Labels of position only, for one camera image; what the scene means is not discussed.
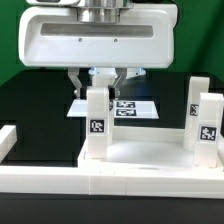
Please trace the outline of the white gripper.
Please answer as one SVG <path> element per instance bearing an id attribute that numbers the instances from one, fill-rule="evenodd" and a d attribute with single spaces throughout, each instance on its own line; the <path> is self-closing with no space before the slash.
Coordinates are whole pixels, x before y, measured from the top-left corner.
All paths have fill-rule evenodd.
<path id="1" fill-rule="evenodd" d="M 109 98 L 119 97 L 126 68 L 166 68 L 174 57 L 176 7 L 134 5 L 114 24 L 82 23 L 68 7 L 30 7 L 19 25 L 18 52 L 29 67 L 69 68 L 68 77 L 82 98 L 79 68 L 116 68 Z"/>

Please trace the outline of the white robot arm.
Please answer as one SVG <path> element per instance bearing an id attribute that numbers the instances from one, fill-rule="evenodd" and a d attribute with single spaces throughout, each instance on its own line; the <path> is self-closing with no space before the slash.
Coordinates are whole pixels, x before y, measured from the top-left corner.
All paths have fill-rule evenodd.
<path id="1" fill-rule="evenodd" d="M 167 68 L 174 58 L 175 0 L 26 0 L 18 54 L 28 67 L 65 67 L 77 97 L 82 68 Z"/>

